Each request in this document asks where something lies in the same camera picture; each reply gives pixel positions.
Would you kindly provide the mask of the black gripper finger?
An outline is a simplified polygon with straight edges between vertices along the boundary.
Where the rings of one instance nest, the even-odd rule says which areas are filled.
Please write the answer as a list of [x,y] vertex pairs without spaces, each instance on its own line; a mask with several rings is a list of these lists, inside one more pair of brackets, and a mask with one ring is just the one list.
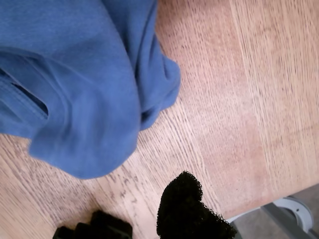
[[92,214],[90,223],[78,223],[74,230],[61,226],[54,239],[132,239],[131,224],[101,210]]
[[161,196],[157,235],[161,239],[233,239],[237,231],[202,202],[202,186],[189,172],[173,179]]

